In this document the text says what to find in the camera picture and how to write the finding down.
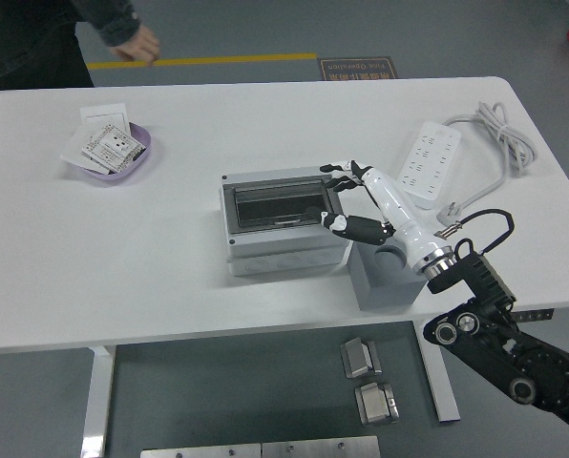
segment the purple bowl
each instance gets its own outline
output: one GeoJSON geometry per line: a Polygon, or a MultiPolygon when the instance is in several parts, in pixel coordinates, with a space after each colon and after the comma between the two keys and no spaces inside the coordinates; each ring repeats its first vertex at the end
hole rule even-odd
{"type": "Polygon", "coordinates": [[[131,174],[140,164],[140,162],[142,162],[151,152],[151,134],[149,134],[145,129],[138,126],[137,124],[134,124],[133,122],[130,123],[130,133],[132,134],[133,138],[135,138],[137,141],[139,141],[146,147],[146,150],[144,150],[144,153],[142,153],[140,157],[138,157],[135,161],[133,161],[125,170],[118,172],[116,174],[109,174],[109,175],[99,174],[98,172],[94,172],[93,170],[87,170],[82,167],[81,170],[86,174],[91,175],[92,177],[100,179],[120,179],[131,174]]]}

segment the yellow floor line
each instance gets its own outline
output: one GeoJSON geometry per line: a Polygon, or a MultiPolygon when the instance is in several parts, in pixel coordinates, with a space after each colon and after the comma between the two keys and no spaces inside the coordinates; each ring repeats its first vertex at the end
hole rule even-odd
{"type": "MultiPolygon", "coordinates": [[[[209,64],[232,64],[244,62],[270,62],[277,60],[310,60],[316,59],[314,52],[296,52],[290,54],[256,54],[256,55],[225,55],[219,57],[189,57],[182,59],[160,59],[155,64],[156,67],[173,67],[177,65],[209,65],[209,64]]],[[[144,67],[144,62],[90,62],[87,64],[89,70],[106,69],[131,69],[144,67]]]]}

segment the white table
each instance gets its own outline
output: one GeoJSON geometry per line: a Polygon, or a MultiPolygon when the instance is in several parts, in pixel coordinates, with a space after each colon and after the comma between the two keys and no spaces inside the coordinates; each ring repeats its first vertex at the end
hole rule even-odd
{"type": "MultiPolygon", "coordinates": [[[[469,208],[503,208],[516,220],[488,258],[517,310],[569,306],[569,181],[502,79],[0,93],[0,352],[419,323],[452,309],[470,297],[464,285],[361,311],[344,265],[231,277],[218,190],[224,174],[349,158],[397,175],[425,120],[471,114],[478,101],[505,103],[512,126],[538,148],[524,177],[469,208]],[[153,151],[107,183],[59,155],[80,107],[117,102],[151,133],[153,151]]],[[[498,177],[492,140],[456,127],[463,140],[438,207],[498,177]]],[[[362,190],[341,200],[347,212],[377,216],[362,190]]],[[[438,228],[435,213],[424,214],[438,228]]],[[[460,237],[481,247],[501,224],[470,223],[460,237]]]]}

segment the sleeve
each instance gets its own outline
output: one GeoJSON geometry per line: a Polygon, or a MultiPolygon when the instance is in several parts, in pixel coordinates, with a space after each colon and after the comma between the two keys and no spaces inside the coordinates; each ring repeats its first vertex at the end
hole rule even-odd
{"type": "Polygon", "coordinates": [[[80,16],[89,22],[106,46],[118,46],[134,36],[140,19],[126,0],[70,0],[80,16]]]}

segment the power outlet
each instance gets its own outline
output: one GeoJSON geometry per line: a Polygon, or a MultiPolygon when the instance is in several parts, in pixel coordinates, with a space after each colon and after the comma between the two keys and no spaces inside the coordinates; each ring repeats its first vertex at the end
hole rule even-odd
{"type": "Polygon", "coordinates": [[[420,208],[435,205],[453,162],[461,133],[427,121],[411,146],[397,182],[420,208]]]}

